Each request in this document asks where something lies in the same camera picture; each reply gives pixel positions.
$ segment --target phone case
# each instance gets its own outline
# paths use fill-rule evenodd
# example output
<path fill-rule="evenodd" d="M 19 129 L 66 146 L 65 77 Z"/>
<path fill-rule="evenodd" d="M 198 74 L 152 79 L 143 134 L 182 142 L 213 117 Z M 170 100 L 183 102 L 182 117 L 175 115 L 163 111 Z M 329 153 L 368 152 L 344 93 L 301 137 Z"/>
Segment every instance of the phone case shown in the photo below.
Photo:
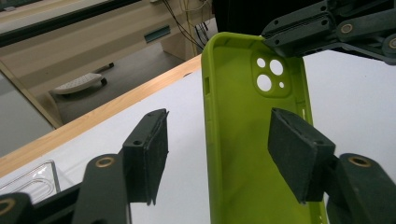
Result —
<path fill-rule="evenodd" d="M 327 223 L 323 203 L 297 202 L 267 149 L 273 107 L 312 123 L 303 60 L 260 36 L 220 33 L 202 74 L 211 223 Z"/>

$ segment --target brass bolt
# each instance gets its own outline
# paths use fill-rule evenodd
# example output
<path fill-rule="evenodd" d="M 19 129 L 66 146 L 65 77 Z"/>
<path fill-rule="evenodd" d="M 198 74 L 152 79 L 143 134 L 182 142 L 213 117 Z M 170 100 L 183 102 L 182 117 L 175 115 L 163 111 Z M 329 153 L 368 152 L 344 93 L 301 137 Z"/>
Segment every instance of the brass bolt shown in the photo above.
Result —
<path fill-rule="evenodd" d="M 349 157 L 349 162 L 353 163 L 354 165 L 361 166 L 361 167 L 370 167 L 371 163 L 364 159 L 363 157 Z"/>
<path fill-rule="evenodd" d="M 98 160 L 95 165 L 99 168 L 104 168 L 107 166 L 110 166 L 111 164 L 114 163 L 114 158 L 112 157 L 103 157 L 102 159 Z"/>
<path fill-rule="evenodd" d="M 396 49 L 396 38 L 393 38 L 389 41 L 389 47 L 391 49 Z"/>
<path fill-rule="evenodd" d="M 352 24 L 345 24 L 343 27 L 341 27 L 341 33 L 347 34 L 350 33 L 353 30 Z"/>
<path fill-rule="evenodd" d="M 15 199 L 13 198 L 6 198 L 0 201 L 0 204 L 4 204 L 3 208 L 0 208 L 0 216 L 6 214 L 7 212 L 11 211 L 11 209 L 15 205 Z"/>

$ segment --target floor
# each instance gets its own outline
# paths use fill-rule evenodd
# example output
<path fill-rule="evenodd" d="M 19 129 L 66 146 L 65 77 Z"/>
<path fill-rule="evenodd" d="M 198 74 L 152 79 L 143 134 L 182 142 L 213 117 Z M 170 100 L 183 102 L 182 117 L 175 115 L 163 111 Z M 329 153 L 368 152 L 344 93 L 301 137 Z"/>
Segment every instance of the floor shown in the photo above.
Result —
<path fill-rule="evenodd" d="M 207 21 L 206 25 L 206 33 L 210 38 L 217 32 L 216 21 Z M 63 122 L 68 123 L 181 63 L 184 61 L 164 52 L 161 44 L 154 44 L 114 62 L 113 68 L 101 72 L 107 79 L 104 87 L 98 82 L 68 97 L 55 94 L 52 96 Z"/>

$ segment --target cable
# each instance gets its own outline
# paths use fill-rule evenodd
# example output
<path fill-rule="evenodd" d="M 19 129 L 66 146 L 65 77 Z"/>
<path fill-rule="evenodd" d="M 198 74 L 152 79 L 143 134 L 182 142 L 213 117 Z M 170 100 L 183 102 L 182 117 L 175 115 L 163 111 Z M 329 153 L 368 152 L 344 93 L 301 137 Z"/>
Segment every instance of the cable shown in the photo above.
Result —
<path fill-rule="evenodd" d="M 182 6 L 182 4 L 181 4 L 181 0 L 178 0 L 178 3 L 180 4 L 180 8 L 181 8 L 182 11 L 191 12 L 191 11 L 197 11 L 197 10 L 203 8 L 203 7 L 206 5 L 206 3 L 209 3 L 209 0 L 205 0 L 205 1 L 201 4 L 200 7 L 193 8 L 193 9 L 183 8 L 183 6 Z"/>
<path fill-rule="evenodd" d="M 202 45 L 205 46 L 204 41 L 201 39 L 201 36 L 199 35 L 198 28 L 197 28 L 196 26 L 195 26 L 194 28 L 195 28 L 195 32 L 197 33 L 198 38 L 199 38 L 199 40 L 201 41 Z"/>
<path fill-rule="evenodd" d="M 209 29 L 207 28 L 206 22 L 203 22 L 203 25 L 204 25 L 205 29 L 208 31 Z"/>
<path fill-rule="evenodd" d="M 180 24 L 180 22 L 178 22 L 171 6 L 169 5 L 167 0 L 163 0 L 163 3 L 166 5 L 166 8 L 168 9 L 169 13 L 171 14 L 171 16 L 173 17 L 173 19 L 175 20 L 178 29 L 180 30 L 180 32 L 184 35 L 184 37 L 186 37 L 192 44 L 194 44 L 195 46 L 197 46 L 199 49 L 204 49 L 195 39 L 194 37 Z"/>
<path fill-rule="evenodd" d="M 203 26 L 203 24 L 205 24 L 205 22 L 200 23 L 199 26 L 201 27 L 202 33 L 204 34 L 204 36 L 205 36 L 205 38 L 206 38 L 206 41 L 208 41 L 208 40 L 209 40 L 209 37 L 207 36 L 207 33 L 206 33 L 207 27 L 205 28 L 205 27 Z"/>
<path fill-rule="evenodd" d="M 210 24 L 210 22 L 211 22 L 211 5 L 210 5 L 210 1 L 207 1 L 207 5 L 208 5 L 208 24 Z M 206 22 L 204 21 L 204 8 L 202 7 L 201 8 L 201 23 L 203 23 L 204 25 L 205 25 L 205 27 L 206 27 L 206 30 L 207 30 L 207 26 L 206 26 Z M 194 24 L 192 24 L 192 23 L 190 23 L 189 21 L 188 21 L 188 23 L 189 23 L 189 26 L 191 26 L 191 27 L 195 27 L 196 25 L 194 25 Z"/>

